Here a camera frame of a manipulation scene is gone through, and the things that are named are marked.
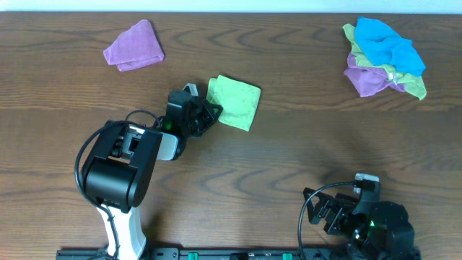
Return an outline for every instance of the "wood grain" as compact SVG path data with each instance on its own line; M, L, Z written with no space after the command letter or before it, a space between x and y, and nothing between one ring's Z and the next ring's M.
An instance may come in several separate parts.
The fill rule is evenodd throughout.
M358 97L341 30L357 14L0 15L0 259L104 246L72 174L83 141L134 109L163 114L169 91L220 74L262 89L252 129L218 123L178 161L156 164L141 206L150 240L295 247L303 188L366 172L406 206L425 259L460 258L461 16L368 15L414 41L427 65L419 102L393 90ZM166 59L120 73L102 51L141 19ZM303 237L336 242L322 225L305 223Z

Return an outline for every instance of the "green led light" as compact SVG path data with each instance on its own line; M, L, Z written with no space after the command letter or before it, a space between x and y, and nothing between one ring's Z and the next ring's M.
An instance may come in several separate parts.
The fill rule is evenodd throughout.
M188 254L188 260L198 260L199 259L199 254L198 253L189 253Z
M172 128L172 122L171 122L171 121L168 121L168 122L166 122L166 124L165 124L165 129L170 130L170 128Z
M283 253L282 254L282 260L292 260L292 254L291 253Z

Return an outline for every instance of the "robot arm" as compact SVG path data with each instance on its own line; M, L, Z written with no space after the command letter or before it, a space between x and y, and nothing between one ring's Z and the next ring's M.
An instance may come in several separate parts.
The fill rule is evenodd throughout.
M314 190L305 188L307 199ZM378 177L356 174L354 192L359 198L344 194L335 197L316 194L318 203L308 203L310 224L326 220L324 231L329 235L344 235L350 239L348 254L365 259L420 259L414 247L414 229L403 205L379 201Z
M171 92L161 129L116 124L102 131L93 145L79 178L84 193L102 207L98 212L108 234L107 255L138 260L143 254L146 237L138 206L156 160L176 160L187 138L201 136L222 112L220 105L197 94L194 84Z

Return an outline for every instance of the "folded cloth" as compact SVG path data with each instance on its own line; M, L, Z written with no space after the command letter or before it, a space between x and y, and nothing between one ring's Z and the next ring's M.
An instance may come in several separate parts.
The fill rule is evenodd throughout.
M165 57L151 23L145 19L122 32L103 54L108 64L117 65L121 72L163 61Z
M356 65L356 57L351 53L348 55L347 63L348 69L345 70L344 74L352 81L361 97L375 95L388 86L399 92L405 91L403 84L388 81L388 73L385 69L358 66Z
M206 99L223 107L218 121L249 131L260 94L261 90L257 87L218 76L216 79L210 79Z
M425 84L422 77L416 77L410 73L401 73L397 72L394 66L388 64L382 64L380 66L374 66L362 52L361 48L357 45L356 40L354 39L354 26L351 24L346 24L343 26L345 36L352 44L352 54L356 56L356 65L361 67L373 67L385 69L388 73L388 78L393 78L398 84L404 84L406 92L419 98L420 100L424 99L427 95L425 89Z
M424 62L412 47L412 41L402 38L385 23L359 17L354 39L375 66L390 64L399 72L421 76Z

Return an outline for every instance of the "black cable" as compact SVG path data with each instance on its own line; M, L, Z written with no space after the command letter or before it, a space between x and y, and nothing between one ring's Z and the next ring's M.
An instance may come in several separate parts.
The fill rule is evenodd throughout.
M305 203L303 204L302 211L300 212L300 218L298 219L298 249L300 251L300 258L302 260L306 260L306 255L305 252L303 251L303 243L302 243L302 220L303 220L303 215L305 214L306 207L308 203L310 203L311 199L318 193L322 192L323 190L337 187L337 186L345 186L345 185L354 185L354 181L349 181L349 182L339 182L339 183L332 183L323 187L320 187L316 191L314 191L308 199L305 200Z
M140 110L131 111L125 117L125 121L127 121L130 118L130 116L135 114L135 113L145 113L145 114L148 114L148 115L152 116L155 119L155 122L152 124L152 128L154 129L157 124L159 124L159 128L162 128L162 122L159 120L159 118L155 114L153 114L153 113L151 113L151 112L149 112L147 110L141 110L140 109Z
M104 132L105 130L111 128L111 127L114 127L114 126L119 126L119 125L126 125L126 124L131 124L131 125L134 125L134 126L137 126L139 128L143 128L143 126L137 124L137 123L134 123L134 122L131 122L131 121L114 121L114 122L111 122L111 123L107 123L106 125L104 125L103 127L101 127L100 129L98 129L97 131L95 131L95 133L93 133L88 139L87 141L85 141L85 143L82 145L82 147L80 148L80 151L79 153L77 154L77 158L75 160L75 166L74 166L74 175L75 175L75 181L77 183L77 187L79 188L79 191L80 193L82 194L82 196L93 206L97 207L98 209L101 209L102 211L104 211L104 213L106 213L108 215L108 221L110 223L110 228L111 230L113 231L113 235L114 235L114 243L115 243L115 252L114 252L114 255L113 256L108 256L110 259L117 259L117 254L118 254L118 248L120 247L120 243L118 242L118 236L117 236L117 231L116 231L116 226L114 224L114 217L112 216L112 214L110 213L110 210L109 209L106 209L104 208L103 206L101 206L100 204L98 204L96 201L93 201L90 197L88 197L88 195L86 195L84 189L83 189L83 186L82 186L82 183L80 182L80 174L79 174L79 164L80 164L80 160L82 159L82 155L85 151L85 149L87 148L88 144L90 144L90 142L98 135L98 134L101 134L102 132Z

